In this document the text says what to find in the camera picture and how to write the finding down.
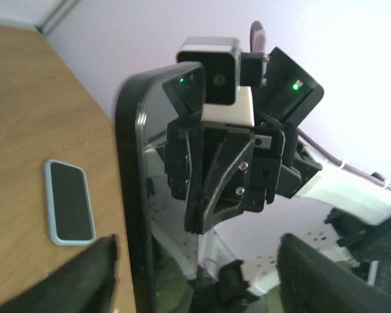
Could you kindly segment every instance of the wall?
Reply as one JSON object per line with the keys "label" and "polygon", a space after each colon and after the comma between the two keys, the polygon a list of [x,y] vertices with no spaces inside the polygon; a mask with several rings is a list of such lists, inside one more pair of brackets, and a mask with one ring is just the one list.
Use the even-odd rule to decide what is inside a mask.
{"label": "wall", "polygon": [[0,19],[38,25],[61,0],[0,0]]}
{"label": "wall", "polygon": [[[129,75],[173,63],[193,35],[239,37],[247,50],[254,20],[267,30],[269,51],[281,47],[325,88],[302,129],[337,157],[391,178],[391,1],[87,0],[48,40],[112,116]],[[264,239],[273,245],[282,231],[302,231],[328,209],[278,200],[218,231],[237,255],[252,255]],[[291,214],[296,218],[283,221]]]}

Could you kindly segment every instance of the bolt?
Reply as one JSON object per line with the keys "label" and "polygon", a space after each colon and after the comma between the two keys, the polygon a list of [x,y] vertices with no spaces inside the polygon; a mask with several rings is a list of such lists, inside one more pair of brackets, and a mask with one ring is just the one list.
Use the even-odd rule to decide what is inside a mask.
{"label": "bolt", "polygon": [[236,190],[235,190],[235,193],[236,193],[237,196],[243,196],[243,194],[245,193],[245,188],[237,187]]}
{"label": "bolt", "polygon": [[239,164],[239,170],[241,170],[241,171],[246,171],[248,169],[248,167],[249,167],[249,164],[245,161],[241,162]]}

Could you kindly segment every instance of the wooden table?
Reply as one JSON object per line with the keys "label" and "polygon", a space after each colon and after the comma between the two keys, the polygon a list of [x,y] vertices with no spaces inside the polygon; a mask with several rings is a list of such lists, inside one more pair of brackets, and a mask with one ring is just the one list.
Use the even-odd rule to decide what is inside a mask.
{"label": "wooden table", "polygon": [[40,33],[0,26],[0,304],[82,250],[50,241],[51,158],[85,170],[97,236],[119,234],[114,308],[135,312],[113,124]]}

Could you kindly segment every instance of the blue phone case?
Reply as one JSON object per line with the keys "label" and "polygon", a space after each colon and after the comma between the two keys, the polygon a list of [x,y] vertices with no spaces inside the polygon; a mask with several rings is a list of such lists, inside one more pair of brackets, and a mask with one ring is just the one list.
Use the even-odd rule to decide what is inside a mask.
{"label": "blue phone case", "polygon": [[[81,171],[83,175],[84,180],[84,188],[85,193],[87,195],[87,206],[89,208],[89,216],[90,216],[90,222],[91,222],[91,231],[92,231],[92,238],[90,240],[62,240],[58,238],[57,234],[57,225],[55,221],[55,207],[53,202],[53,191],[52,191],[52,179],[51,179],[51,164],[52,163],[59,163],[63,164],[65,166],[70,166],[72,168],[76,168],[77,170]],[[46,187],[46,202],[48,207],[48,225],[50,229],[50,237],[53,243],[59,246],[83,246],[88,245],[96,240],[96,228],[94,226],[94,218],[93,218],[93,212],[91,211],[91,204],[90,204],[90,195],[89,195],[89,188],[87,186],[87,179],[85,176],[85,172],[82,168],[79,168],[78,166],[58,161],[58,160],[49,160],[47,163],[45,163],[45,187]]]}

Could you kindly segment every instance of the light blue smartphone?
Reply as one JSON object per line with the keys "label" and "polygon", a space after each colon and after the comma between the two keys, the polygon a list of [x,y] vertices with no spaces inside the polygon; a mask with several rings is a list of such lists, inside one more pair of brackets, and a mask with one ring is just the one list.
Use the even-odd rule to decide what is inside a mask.
{"label": "light blue smartphone", "polygon": [[45,163],[50,237],[56,245],[81,246],[96,240],[85,172],[58,160]]}

